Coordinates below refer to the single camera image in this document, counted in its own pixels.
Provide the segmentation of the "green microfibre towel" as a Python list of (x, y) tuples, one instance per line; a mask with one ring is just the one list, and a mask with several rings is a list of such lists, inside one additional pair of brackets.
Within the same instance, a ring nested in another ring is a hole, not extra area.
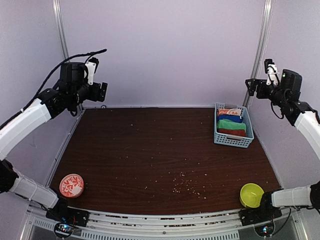
[(245, 123), (234, 122), (228, 119), (222, 119), (217, 122), (218, 129), (226, 130), (244, 130), (247, 131), (247, 126)]

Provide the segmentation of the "dark red towel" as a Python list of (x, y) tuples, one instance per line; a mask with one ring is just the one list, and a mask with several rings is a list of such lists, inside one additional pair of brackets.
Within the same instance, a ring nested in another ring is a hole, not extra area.
[(244, 129), (226, 129), (226, 128), (219, 128), (217, 130), (218, 133), (240, 136), (240, 137), (247, 137), (246, 131)]

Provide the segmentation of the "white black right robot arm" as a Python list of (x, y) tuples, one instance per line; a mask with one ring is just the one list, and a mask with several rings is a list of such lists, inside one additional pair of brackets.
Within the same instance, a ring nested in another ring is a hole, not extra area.
[(259, 80), (254, 127), (267, 152), (282, 190), (268, 193), (256, 210), (259, 220), (268, 220), (276, 207), (320, 207), (320, 118), (307, 102), (300, 101), (302, 76), (275, 68)]

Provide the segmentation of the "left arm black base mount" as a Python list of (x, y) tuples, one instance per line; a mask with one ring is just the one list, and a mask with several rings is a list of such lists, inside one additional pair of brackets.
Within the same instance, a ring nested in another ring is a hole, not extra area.
[(69, 207), (64, 198), (59, 198), (53, 208), (43, 207), (43, 210), (47, 218), (76, 227), (86, 227), (90, 215), (86, 210)]

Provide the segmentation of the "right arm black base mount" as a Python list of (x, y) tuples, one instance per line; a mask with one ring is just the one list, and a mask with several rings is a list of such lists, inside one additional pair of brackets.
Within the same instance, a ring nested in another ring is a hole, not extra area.
[(270, 201), (263, 201), (257, 208), (246, 208), (239, 211), (242, 226), (256, 225), (282, 216), (279, 207), (274, 207)]

